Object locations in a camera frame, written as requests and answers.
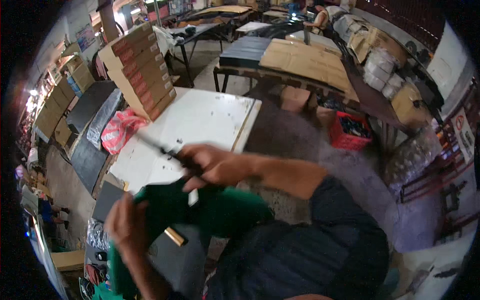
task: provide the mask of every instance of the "red crate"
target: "red crate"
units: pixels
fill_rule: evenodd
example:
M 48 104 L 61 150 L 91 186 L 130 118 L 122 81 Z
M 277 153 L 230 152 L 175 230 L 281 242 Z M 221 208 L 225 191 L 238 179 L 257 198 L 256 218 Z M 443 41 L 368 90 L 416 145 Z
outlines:
M 359 137 L 343 132 L 342 124 L 340 124 L 341 117 L 350 117 L 352 120 L 362 122 L 365 128 L 370 132 L 370 138 Z M 330 127 L 328 135 L 330 136 L 330 143 L 333 147 L 354 151 L 361 150 L 366 144 L 372 141 L 372 130 L 368 127 L 367 121 L 364 118 L 341 111 L 336 112 L 335 121 Z

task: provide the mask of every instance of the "hand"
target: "hand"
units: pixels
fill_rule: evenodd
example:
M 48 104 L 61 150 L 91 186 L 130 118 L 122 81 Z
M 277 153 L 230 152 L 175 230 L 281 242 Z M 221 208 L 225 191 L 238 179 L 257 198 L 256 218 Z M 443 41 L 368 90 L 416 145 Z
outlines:
M 184 192 L 199 189 L 207 182 L 222 186 L 236 185 L 252 174 L 253 156 L 237 155 L 211 145 L 186 145 L 179 155 L 193 159 L 204 171 L 201 179 L 186 175 L 190 179 L 183 187 Z
M 148 250 L 145 230 L 145 210 L 147 201 L 133 203 L 133 197 L 126 192 L 110 210 L 105 227 L 118 251 L 124 256 L 143 255 Z

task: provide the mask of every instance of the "green fabric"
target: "green fabric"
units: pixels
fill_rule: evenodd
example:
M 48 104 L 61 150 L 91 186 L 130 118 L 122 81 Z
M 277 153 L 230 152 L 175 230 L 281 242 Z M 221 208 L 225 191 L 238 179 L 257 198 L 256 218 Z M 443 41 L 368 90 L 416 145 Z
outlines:
M 146 228 L 149 244 L 172 224 L 193 224 L 211 236 L 226 238 L 239 236 L 258 222 L 272 220 L 271 210 L 263 199 L 233 187 L 206 187 L 198 190 L 198 202 L 188 206 L 188 193 L 182 192 L 184 180 L 168 185 L 144 186 L 134 201 L 147 200 Z M 110 241 L 110 283 L 114 293 L 126 298 L 137 293 L 130 273 Z
M 122 295 L 115 295 L 111 290 L 105 286 L 105 282 L 98 286 L 93 285 L 95 294 L 93 294 L 92 300 L 123 300 Z

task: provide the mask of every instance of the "sign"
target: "sign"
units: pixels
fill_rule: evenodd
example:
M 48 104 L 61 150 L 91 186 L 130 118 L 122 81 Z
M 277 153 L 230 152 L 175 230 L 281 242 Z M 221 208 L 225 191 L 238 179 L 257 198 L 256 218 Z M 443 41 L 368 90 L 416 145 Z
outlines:
M 84 52 L 88 47 L 95 43 L 95 34 L 90 23 L 83 26 L 76 34 L 78 46 Z
M 452 118 L 452 123 L 456 139 L 458 140 L 458 145 L 465 158 L 465 163 L 468 163 L 473 157 L 475 137 L 468 124 L 467 116 L 465 115 L 465 110 L 463 108 Z

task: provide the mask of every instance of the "metal pole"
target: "metal pole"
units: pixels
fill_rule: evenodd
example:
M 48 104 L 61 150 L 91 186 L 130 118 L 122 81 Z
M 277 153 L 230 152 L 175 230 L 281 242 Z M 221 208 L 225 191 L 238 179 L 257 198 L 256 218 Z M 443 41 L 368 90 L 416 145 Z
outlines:
M 153 0 L 153 7 L 155 7 L 155 13 L 156 13 L 156 22 L 158 23 L 159 27 L 162 27 L 162 19 L 160 19 L 160 14 L 158 13 L 158 0 Z

